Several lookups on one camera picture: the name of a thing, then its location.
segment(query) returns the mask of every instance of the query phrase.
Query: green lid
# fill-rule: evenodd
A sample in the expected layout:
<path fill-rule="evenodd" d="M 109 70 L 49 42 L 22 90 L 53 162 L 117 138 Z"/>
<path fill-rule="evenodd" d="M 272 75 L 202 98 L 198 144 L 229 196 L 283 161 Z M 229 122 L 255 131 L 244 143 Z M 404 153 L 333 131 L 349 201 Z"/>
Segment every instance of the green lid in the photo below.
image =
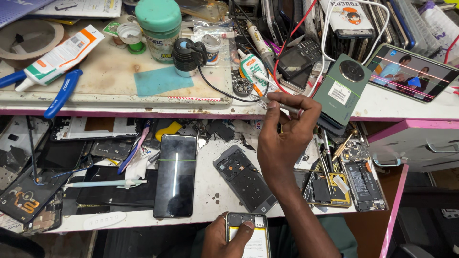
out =
<path fill-rule="evenodd" d="M 135 15 L 143 29 L 153 32 L 173 30 L 182 22 L 180 7 L 174 0 L 140 0 Z"/>

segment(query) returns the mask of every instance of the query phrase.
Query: blue sticky sheet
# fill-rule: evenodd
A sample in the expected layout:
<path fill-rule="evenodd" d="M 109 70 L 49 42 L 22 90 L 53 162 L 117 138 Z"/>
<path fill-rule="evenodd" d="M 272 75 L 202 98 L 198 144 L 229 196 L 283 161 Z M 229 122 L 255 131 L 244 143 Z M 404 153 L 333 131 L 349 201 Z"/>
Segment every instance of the blue sticky sheet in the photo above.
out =
<path fill-rule="evenodd" d="M 137 96 L 146 97 L 170 90 L 193 87 L 191 77 L 181 77 L 174 67 L 161 68 L 141 73 L 134 73 Z"/>

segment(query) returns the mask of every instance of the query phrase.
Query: drawer handle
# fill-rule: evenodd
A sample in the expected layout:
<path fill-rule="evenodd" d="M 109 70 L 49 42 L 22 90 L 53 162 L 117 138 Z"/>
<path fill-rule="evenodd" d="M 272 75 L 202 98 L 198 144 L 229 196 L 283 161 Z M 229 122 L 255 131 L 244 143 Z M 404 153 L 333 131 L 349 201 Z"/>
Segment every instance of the drawer handle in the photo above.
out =
<path fill-rule="evenodd" d="M 437 151 L 433 144 L 428 143 L 425 148 L 433 153 L 459 153 L 459 143 L 452 145 L 455 151 Z"/>
<path fill-rule="evenodd" d="M 397 158 L 395 159 L 395 164 L 386 164 L 386 165 L 380 164 L 378 159 L 376 158 L 376 154 L 373 155 L 373 160 L 378 167 L 396 167 L 396 166 L 400 166 L 400 164 L 402 163 L 402 161 L 399 158 Z"/>

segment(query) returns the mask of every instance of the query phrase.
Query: red cable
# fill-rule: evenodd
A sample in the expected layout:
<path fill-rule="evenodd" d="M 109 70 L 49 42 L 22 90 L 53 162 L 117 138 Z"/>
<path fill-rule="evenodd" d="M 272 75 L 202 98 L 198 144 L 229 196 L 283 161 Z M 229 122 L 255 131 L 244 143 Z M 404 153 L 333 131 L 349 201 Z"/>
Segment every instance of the red cable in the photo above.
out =
<path fill-rule="evenodd" d="M 446 54 L 445 54 L 445 61 L 443 63 L 448 63 L 448 55 L 449 55 L 449 52 L 451 51 L 451 49 L 453 48 L 453 46 L 456 44 L 456 42 L 458 41 L 459 39 L 459 34 L 458 36 L 456 37 L 456 39 L 453 41 L 453 43 L 448 47 L 448 50 L 446 50 Z"/>
<path fill-rule="evenodd" d="M 314 2 L 311 4 L 311 6 L 309 7 L 309 9 L 308 9 L 308 11 L 306 12 L 306 14 L 303 16 L 303 19 L 301 19 L 301 21 L 298 23 L 298 25 L 292 30 L 292 32 L 291 32 L 291 34 L 290 34 L 290 37 L 295 33 L 295 31 L 297 31 L 297 29 L 300 27 L 300 25 L 304 22 L 304 19 L 306 19 L 306 17 L 308 17 L 309 12 L 312 10 L 312 8 L 314 7 L 314 5 L 315 5 L 316 2 L 317 2 L 317 0 L 314 0 Z M 282 54 L 282 51 L 284 50 L 284 46 L 285 46 L 285 42 L 284 42 L 284 44 L 282 45 L 282 48 L 280 49 L 280 52 L 279 52 L 279 55 L 278 55 L 278 56 L 280 56 L 280 55 Z M 277 71 L 277 64 L 278 64 L 278 63 L 279 63 L 279 59 L 277 59 L 276 64 L 274 65 L 274 72 L 273 72 L 273 73 L 274 73 L 274 74 L 273 74 L 273 76 L 274 76 L 274 81 L 276 82 L 277 87 L 278 87 L 281 91 L 283 91 L 283 92 L 285 92 L 285 93 L 287 93 L 287 94 L 290 94 L 288 91 L 286 91 L 284 88 L 282 88 L 281 85 L 279 84 L 279 82 L 277 81 L 276 71 Z"/>

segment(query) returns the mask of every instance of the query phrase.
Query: black container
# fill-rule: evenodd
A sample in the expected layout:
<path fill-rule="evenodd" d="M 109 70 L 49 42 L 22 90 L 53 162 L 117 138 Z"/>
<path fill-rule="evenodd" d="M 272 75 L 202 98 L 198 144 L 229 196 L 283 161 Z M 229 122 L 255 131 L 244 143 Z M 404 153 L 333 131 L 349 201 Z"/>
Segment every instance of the black container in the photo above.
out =
<path fill-rule="evenodd" d="M 206 65 L 206 47 L 200 41 L 195 43 L 190 39 L 180 38 L 174 43 L 172 59 L 178 75 L 182 77 L 193 76 L 196 74 L 198 66 Z"/>

